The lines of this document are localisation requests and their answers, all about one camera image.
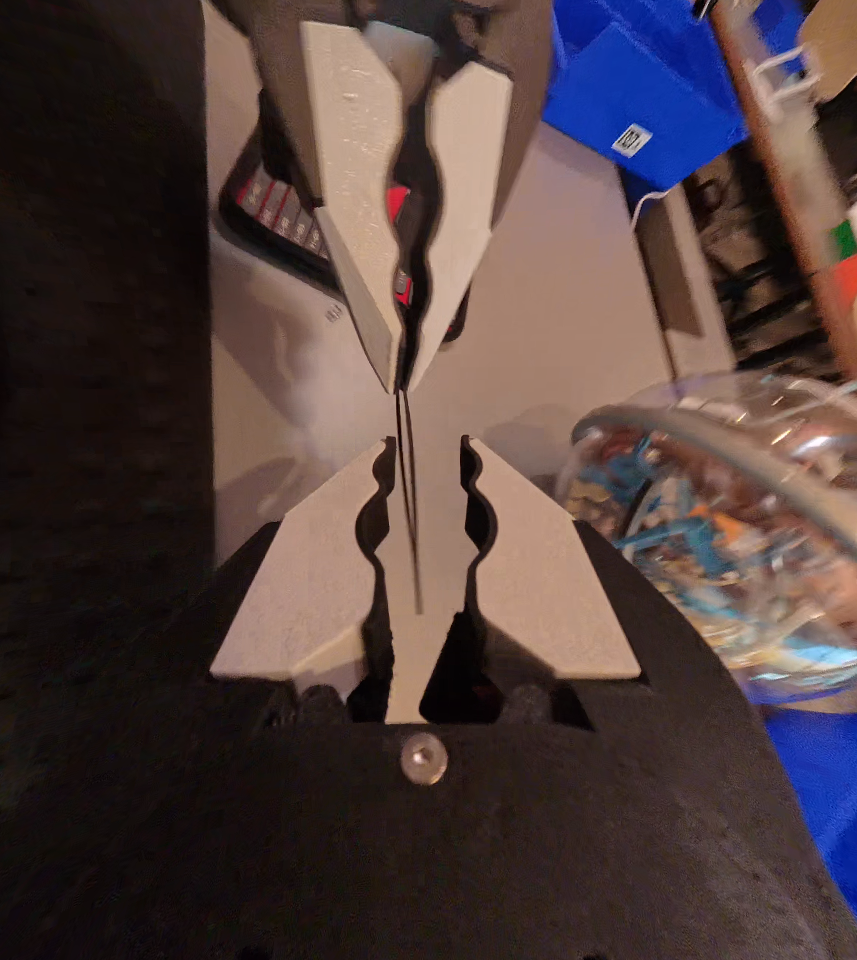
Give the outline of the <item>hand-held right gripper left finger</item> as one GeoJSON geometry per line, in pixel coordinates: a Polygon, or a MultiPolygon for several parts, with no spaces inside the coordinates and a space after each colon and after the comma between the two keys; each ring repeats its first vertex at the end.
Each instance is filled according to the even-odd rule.
{"type": "Polygon", "coordinates": [[[211,663],[219,680],[332,690],[354,721],[384,721],[395,655],[385,570],[397,442],[383,438],[278,523],[211,663]]]}

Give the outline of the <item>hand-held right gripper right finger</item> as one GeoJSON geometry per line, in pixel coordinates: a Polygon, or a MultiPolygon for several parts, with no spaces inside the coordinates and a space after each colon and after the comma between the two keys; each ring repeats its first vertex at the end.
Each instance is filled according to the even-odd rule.
{"type": "Polygon", "coordinates": [[[466,612],[501,694],[643,675],[570,514],[478,438],[463,436],[466,612]]]}

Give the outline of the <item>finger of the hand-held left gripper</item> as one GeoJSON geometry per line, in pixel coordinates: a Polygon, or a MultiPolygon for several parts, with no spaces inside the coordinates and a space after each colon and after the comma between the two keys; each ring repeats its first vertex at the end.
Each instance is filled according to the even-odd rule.
{"type": "Polygon", "coordinates": [[[404,324],[387,189],[402,140],[401,90],[354,27],[303,21],[302,58],[322,191],[315,218],[365,355],[392,394],[404,324]]]}
{"type": "Polygon", "coordinates": [[[492,235],[513,89],[507,74],[468,63],[427,98],[425,135],[439,199],[424,247],[427,295],[405,390],[414,390],[457,317],[492,235]]]}

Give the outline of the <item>set of black tweezers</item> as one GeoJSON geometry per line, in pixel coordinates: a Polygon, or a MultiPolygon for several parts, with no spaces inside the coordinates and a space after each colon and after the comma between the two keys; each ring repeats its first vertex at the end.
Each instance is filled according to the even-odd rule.
{"type": "Polygon", "coordinates": [[[236,199],[245,225],[252,226],[259,242],[329,261],[315,216],[303,208],[294,187],[268,174],[262,163],[254,166],[236,199]]]}

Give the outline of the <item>black red tweezers case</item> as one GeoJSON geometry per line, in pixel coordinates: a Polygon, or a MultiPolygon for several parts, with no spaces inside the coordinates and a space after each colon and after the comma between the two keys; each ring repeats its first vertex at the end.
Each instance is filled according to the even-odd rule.
{"type": "MultiPolygon", "coordinates": [[[[262,130],[255,126],[220,189],[217,205],[220,233],[252,256],[346,304],[315,214],[302,206],[291,184],[267,172],[262,140],[262,130]]],[[[415,237],[423,207],[423,198],[405,181],[392,182],[387,188],[386,208],[399,242],[409,243],[415,237]]],[[[409,255],[403,253],[395,298],[404,319],[411,312],[414,297],[409,265],[409,255]]],[[[468,302],[469,292],[446,330],[444,344],[453,343],[461,336],[468,302]]]]}

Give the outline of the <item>black needle-tip tweezers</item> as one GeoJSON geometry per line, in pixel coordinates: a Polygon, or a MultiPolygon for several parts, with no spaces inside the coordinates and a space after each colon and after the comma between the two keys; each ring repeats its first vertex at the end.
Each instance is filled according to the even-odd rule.
{"type": "Polygon", "coordinates": [[[399,389],[395,393],[395,410],[398,440],[398,468],[411,561],[414,611],[416,616],[421,617],[424,614],[424,593],[420,553],[417,467],[411,402],[408,392],[405,389],[399,389]]]}

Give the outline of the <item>clear maze ball toy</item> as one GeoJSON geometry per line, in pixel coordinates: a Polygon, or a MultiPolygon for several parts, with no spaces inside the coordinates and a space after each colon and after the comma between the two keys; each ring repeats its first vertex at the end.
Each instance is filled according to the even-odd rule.
{"type": "Polygon", "coordinates": [[[709,374],[596,408],[554,496],[750,701],[857,713],[857,383],[709,374]]]}

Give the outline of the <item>black perforated wrist rest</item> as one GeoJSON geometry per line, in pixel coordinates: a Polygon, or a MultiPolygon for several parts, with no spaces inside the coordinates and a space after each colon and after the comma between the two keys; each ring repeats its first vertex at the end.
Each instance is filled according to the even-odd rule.
{"type": "Polygon", "coordinates": [[[0,2],[0,779],[214,566],[201,2],[0,2]]]}

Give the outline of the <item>beige chair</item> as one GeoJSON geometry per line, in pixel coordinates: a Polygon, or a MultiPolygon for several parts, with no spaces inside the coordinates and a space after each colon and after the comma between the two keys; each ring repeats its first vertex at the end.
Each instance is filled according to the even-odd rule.
{"type": "Polygon", "coordinates": [[[814,61],[819,102],[837,97],[857,77],[857,1],[819,1],[798,39],[814,61]]]}

